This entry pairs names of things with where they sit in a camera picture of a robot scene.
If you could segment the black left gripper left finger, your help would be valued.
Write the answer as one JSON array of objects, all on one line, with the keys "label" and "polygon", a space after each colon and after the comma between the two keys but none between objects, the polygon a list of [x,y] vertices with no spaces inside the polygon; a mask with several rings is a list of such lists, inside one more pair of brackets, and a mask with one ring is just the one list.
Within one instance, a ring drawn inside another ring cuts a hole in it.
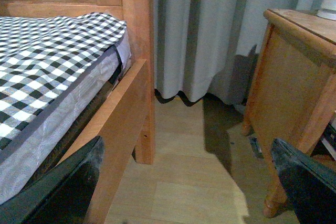
[{"label": "black left gripper left finger", "polygon": [[83,223],[104,155],[102,137],[1,204],[1,223]]}]

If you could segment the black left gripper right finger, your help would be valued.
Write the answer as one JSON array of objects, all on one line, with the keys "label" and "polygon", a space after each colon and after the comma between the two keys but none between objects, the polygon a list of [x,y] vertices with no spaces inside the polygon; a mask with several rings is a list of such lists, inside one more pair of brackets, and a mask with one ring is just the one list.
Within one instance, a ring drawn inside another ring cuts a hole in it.
[{"label": "black left gripper right finger", "polygon": [[275,138],[271,155],[300,223],[335,223],[335,171]]}]

